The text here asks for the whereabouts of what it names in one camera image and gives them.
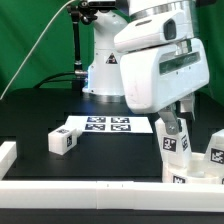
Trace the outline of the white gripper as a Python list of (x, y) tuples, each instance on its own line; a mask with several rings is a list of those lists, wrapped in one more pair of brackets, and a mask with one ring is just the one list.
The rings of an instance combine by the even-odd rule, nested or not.
[(165, 123), (166, 132), (180, 132), (176, 106), (195, 117), (195, 94), (209, 82), (204, 46), (190, 40), (191, 51), (177, 55), (176, 44), (129, 53), (121, 58), (120, 70), (127, 106), (133, 113), (155, 113)]

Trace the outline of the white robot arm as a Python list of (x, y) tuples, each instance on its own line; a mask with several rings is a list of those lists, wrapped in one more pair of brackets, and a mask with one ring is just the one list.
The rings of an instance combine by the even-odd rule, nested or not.
[(95, 17), (94, 59), (84, 92), (122, 97), (135, 114), (158, 113), (181, 131), (176, 102), (209, 82), (198, 38), (199, 0), (87, 0)]

